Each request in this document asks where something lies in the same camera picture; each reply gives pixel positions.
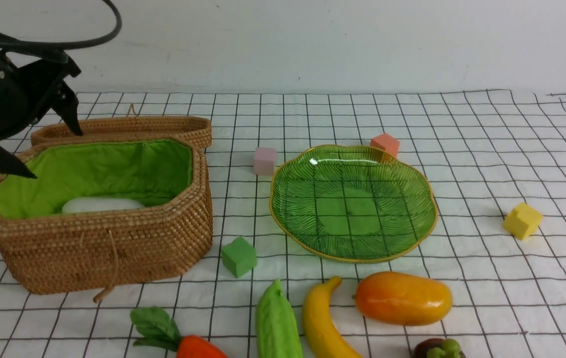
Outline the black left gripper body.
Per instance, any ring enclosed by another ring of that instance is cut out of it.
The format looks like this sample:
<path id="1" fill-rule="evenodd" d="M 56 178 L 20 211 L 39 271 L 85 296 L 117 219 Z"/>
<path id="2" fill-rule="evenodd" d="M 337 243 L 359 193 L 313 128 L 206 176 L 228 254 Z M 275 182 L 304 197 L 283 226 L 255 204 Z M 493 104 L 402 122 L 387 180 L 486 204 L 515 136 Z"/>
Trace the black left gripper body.
<path id="1" fill-rule="evenodd" d="M 17 44 L 0 33 L 0 141 L 56 112 L 59 83 L 81 72 L 62 50 Z"/>

